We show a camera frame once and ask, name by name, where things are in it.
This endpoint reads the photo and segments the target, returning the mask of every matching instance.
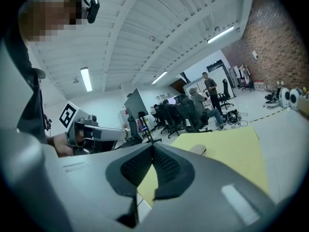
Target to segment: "table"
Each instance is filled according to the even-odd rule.
[[[268,194],[266,167],[259,138],[253,127],[205,133],[183,133],[171,146],[189,150],[195,145],[204,145],[204,156],[221,161],[256,184]],[[158,188],[153,166],[138,187],[142,198],[153,207],[154,190]]]

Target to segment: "floor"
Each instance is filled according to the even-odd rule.
[[[254,127],[260,138],[268,176],[269,195],[275,203],[278,203],[295,193],[308,168],[309,122],[294,110],[263,107],[266,92],[234,89],[234,93],[236,97],[229,101],[234,106],[229,106],[227,110],[223,107],[222,111],[237,109],[242,113],[248,113],[248,116],[242,117],[241,126],[245,126],[248,122],[248,126]],[[225,128],[232,130],[228,124]],[[218,129],[214,118],[209,119],[208,129]],[[169,139],[167,131],[162,134],[160,131],[153,132],[154,139],[162,138],[162,143],[166,145],[170,145],[178,137],[177,134],[173,134]],[[139,195],[138,204],[139,217],[142,221],[151,207]]]

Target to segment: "red brick wall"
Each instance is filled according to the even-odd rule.
[[[253,81],[264,80],[270,88],[277,81],[284,81],[289,88],[309,87],[305,46],[279,0],[253,0],[243,37],[222,52],[231,67],[245,64]]]

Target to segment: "white ceiling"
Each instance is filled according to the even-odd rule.
[[[218,46],[231,43],[231,36],[227,35],[217,45],[207,44],[207,39],[224,28],[231,25],[239,28],[231,33],[233,41],[239,39],[252,3],[252,0],[99,1],[100,10],[93,24],[59,31],[50,42],[31,44],[33,55],[50,83],[65,99],[87,93],[80,75],[83,67],[89,68],[93,92],[119,89],[127,82],[147,84],[164,70],[176,76],[177,71],[183,71],[177,67],[198,50],[207,49],[211,53]]]

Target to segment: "ceiling light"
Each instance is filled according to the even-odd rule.
[[[222,31],[221,33],[219,33],[218,35],[212,37],[210,40],[207,40],[207,43],[210,44],[211,42],[215,41],[216,39],[220,38],[222,35],[225,35],[226,33],[232,31],[234,29],[234,26]]]
[[[159,81],[165,74],[167,73],[167,71],[164,71],[161,75],[159,75],[152,84],[155,84],[157,81]]]
[[[83,78],[87,92],[92,91],[88,68],[87,67],[81,68],[81,74],[82,74],[82,78]]]

